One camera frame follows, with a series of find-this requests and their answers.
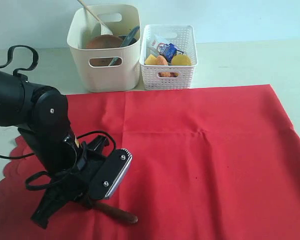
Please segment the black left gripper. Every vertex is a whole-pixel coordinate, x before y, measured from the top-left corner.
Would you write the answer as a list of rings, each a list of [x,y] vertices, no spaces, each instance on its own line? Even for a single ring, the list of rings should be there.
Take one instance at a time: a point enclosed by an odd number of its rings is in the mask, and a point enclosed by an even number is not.
[[[108,145],[105,136],[97,136],[90,143],[80,143],[76,136],[43,143],[43,165],[50,182],[31,216],[35,224],[46,229],[49,218],[67,202],[78,202],[84,197],[106,160],[102,150]]]

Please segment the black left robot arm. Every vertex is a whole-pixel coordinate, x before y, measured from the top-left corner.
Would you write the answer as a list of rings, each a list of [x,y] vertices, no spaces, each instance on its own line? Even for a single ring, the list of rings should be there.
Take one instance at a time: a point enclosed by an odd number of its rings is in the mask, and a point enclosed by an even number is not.
[[[44,191],[31,219],[45,229],[49,218],[68,202],[80,201],[106,157],[108,141],[79,143],[68,118],[68,99],[56,88],[35,84],[0,66],[0,127],[17,127],[44,167],[25,181],[29,191]]]

